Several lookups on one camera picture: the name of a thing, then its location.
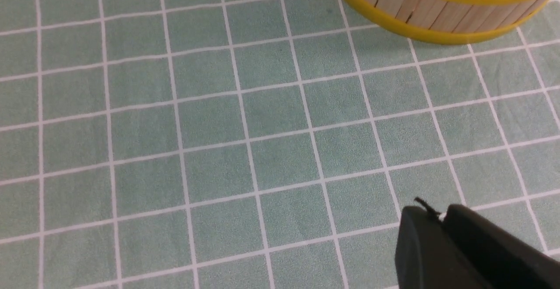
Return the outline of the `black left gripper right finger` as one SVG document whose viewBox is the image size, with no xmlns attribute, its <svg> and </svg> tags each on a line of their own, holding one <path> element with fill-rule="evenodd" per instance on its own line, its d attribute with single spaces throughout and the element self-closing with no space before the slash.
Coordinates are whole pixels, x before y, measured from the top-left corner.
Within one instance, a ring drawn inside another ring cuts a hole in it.
<svg viewBox="0 0 560 289">
<path fill-rule="evenodd" d="M 558 289 L 557 261 L 464 205 L 447 209 L 443 227 L 494 289 Z"/>
</svg>

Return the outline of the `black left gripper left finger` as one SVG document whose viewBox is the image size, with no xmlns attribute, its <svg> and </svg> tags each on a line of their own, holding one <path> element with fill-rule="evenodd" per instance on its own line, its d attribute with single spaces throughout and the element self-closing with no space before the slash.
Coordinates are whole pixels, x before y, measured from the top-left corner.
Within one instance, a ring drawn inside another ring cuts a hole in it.
<svg viewBox="0 0 560 289">
<path fill-rule="evenodd" d="M 395 249 L 400 289 L 491 289 L 444 231 L 441 213 L 426 201 L 402 209 Z"/>
</svg>

